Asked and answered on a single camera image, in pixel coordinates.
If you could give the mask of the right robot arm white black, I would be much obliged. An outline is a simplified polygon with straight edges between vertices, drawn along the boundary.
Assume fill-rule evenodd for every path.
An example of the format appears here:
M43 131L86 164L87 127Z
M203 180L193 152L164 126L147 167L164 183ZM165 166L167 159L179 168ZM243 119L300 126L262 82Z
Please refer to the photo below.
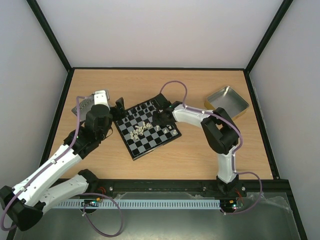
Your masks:
M241 139L240 131L225 109L204 110L175 101L171 103L163 94L151 101L155 107L152 123L167 126L174 123L187 123L203 130L210 148L217 153L218 191L229 196L236 189L239 177L236 174L235 151Z

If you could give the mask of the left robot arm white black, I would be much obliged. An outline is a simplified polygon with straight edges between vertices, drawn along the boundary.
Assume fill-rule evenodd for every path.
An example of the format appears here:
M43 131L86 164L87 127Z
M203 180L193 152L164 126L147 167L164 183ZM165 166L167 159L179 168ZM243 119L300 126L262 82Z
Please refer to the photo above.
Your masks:
M81 120L81 102L92 101L93 105ZM79 171L71 179L58 185L54 183L67 170L78 164L99 147L108 136L112 123L125 117L123 98L109 105L104 91L89 97L76 98L76 128L63 141L58 150L34 173L13 187L3 186L0 204L3 213L0 228L10 231L32 228L43 215L59 203L77 195L94 195L99 179L88 169Z

